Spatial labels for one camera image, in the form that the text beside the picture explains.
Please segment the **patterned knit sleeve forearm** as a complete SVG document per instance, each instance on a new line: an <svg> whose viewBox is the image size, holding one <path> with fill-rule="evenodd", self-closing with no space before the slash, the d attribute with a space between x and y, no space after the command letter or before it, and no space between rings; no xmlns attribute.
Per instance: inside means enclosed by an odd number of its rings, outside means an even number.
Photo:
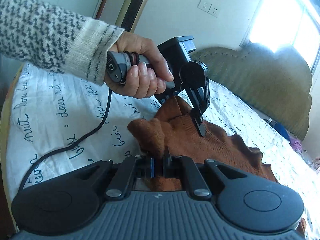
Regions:
<svg viewBox="0 0 320 240"><path fill-rule="evenodd" d="M1 0L1 54L102 85L123 29L40 0Z"/></svg>

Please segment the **person's left hand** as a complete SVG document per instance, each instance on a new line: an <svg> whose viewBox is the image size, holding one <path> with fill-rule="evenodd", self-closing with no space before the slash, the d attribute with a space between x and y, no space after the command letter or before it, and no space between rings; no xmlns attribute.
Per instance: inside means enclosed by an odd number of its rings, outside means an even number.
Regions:
<svg viewBox="0 0 320 240"><path fill-rule="evenodd" d="M106 74L104 81L116 94L136 99L149 98L163 93L166 90L165 83L174 80L167 61L151 39L125 31L109 50L116 53L127 51L144 55L152 65L151 68L148 68L145 63L141 62L132 66L127 72L124 85L113 82Z"/></svg>

